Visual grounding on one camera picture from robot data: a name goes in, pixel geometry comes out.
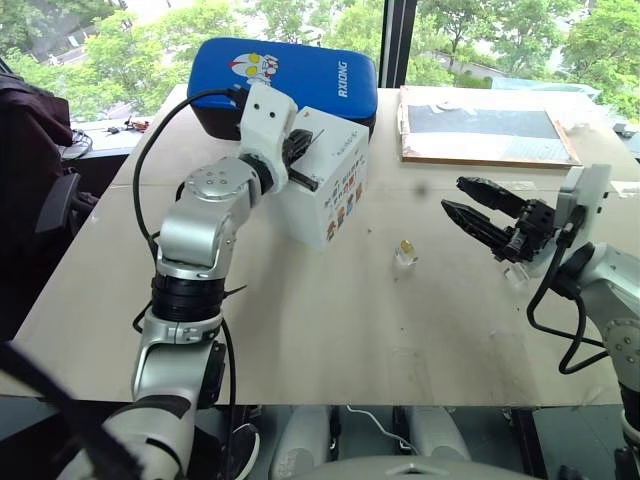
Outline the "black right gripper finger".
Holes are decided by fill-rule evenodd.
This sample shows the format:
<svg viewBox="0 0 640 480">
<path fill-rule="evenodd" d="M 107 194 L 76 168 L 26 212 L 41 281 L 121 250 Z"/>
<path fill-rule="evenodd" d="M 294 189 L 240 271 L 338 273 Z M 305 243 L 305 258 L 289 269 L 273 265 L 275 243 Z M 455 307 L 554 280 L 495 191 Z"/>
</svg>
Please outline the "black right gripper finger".
<svg viewBox="0 0 640 480">
<path fill-rule="evenodd" d="M 492 251 L 500 250 L 508 244 L 510 235 L 475 209 L 450 200 L 442 200 L 441 206 L 458 227 Z"/>
<path fill-rule="evenodd" d="M 461 176 L 456 186 L 476 202 L 509 217 L 518 217 L 527 204 L 526 200 L 486 178 Z"/>
</svg>

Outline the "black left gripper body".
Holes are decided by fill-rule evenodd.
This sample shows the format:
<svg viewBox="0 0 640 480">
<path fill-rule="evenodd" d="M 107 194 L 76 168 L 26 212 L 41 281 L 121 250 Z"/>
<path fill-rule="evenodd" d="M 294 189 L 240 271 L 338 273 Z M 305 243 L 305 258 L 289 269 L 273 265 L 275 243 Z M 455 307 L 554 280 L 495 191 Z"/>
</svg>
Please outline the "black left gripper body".
<svg viewBox="0 0 640 480">
<path fill-rule="evenodd" d="M 319 183 L 317 180 L 314 180 L 313 178 L 307 176 L 306 174 L 303 174 L 299 171 L 297 171 L 294 167 L 293 164 L 295 163 L 288 163 L 287 162 L 287 153 L 283 154 L 283 162 L 285 164 L 287 173 L 288 173 L 288 178 L 299 184 L 300 186 L 306 188 L 307 190 L 311 191 L 311 192 L 316 192 L 318 187 L 319 187 Z"/>
</svg>

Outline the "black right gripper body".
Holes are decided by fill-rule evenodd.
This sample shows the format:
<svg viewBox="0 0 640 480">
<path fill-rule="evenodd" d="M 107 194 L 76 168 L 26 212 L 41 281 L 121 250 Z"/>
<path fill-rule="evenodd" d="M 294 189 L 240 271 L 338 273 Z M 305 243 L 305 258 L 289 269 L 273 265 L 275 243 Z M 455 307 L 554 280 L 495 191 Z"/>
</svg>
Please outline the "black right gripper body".
<svg viewBox="0 0 640 480">
<path fill-rule="evenodd" d="M 514 226 L 506 227 L 506 239 L 493 250 L 494 257 L 512 263 L 530 262 L 553 236 L 555 210 L 541 200 L 525 203 Z"/>
</svg>

